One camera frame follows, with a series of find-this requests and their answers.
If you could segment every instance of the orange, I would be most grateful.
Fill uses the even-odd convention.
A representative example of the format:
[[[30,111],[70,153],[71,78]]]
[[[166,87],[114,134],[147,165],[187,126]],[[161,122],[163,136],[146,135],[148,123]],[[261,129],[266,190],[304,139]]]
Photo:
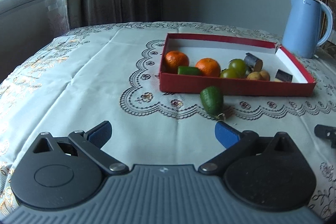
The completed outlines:
[[[179,66],[189,66],[189,58],[182,52],[171,51],[166,54],[165,63],[168,72],[177,73]]]
[[[221,74],[221,67],[216,60],[211,58],[201,59],[196,63],[195,67],[198,68],[204,76],[219,77]]]

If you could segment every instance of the white tablecloth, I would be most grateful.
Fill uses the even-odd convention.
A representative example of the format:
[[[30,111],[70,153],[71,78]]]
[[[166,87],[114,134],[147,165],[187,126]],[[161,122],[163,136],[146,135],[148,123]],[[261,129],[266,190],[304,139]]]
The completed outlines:
[[[221,153],[199,95],[159,91],[158,69],[168,32],[213,33],[279,42],[264,31],[204,23],[126,23],[84,27],[55,38],[0,85],[0,219],[17,203],[11,174],[36,136],[113,127],[103,151],[133,164],[194,164]],[[290,134],[317,177],[310,207],[322,218],[336,211],[335,151],[314,135],[336,126],[336,61],[322,51],[300,61],[316,78],[311,98],[226,96],[227,123],[260,136]]]

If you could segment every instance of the pitcher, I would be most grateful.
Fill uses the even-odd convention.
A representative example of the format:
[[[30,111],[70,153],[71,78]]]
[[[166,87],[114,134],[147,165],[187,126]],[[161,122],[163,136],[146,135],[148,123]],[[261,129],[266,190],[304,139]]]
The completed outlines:
[[[291,0],[290,11],[282,45],[290,52],[312,58],[316,47],[325,43],[331,34],[333,17],[331,9],[319,0]],[[322,11],[327,15],[327,30],[321,33]]]

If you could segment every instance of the silver bolt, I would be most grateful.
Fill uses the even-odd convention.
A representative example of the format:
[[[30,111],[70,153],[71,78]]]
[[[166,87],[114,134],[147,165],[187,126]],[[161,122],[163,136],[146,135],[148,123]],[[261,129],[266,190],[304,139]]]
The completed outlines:
[[[118,163],[115,163],[115,164],[111,164],[109,166],[109,168],[110,168],[111,171],[120,172],[120,171],[122,171],[126,168],[126,165],[118,162]]]
[[[206,172],[215,171],[217,168],[218,168],[218,166],[216,164],[211,163],[211,162],[203,164],[201,166],[201,169],[203,171],[206,171]]]

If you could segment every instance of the cut cucumber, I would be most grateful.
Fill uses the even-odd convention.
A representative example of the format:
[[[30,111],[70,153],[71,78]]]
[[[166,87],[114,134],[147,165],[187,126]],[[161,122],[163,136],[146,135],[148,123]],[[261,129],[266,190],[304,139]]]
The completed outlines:
[[[178,75],[201,75],[201,71],[196,67],[179,66]]]
[[[221,90],[216,86],[209,86],[200,93],[205,111],[212,117],[223,113],[224,99]]]

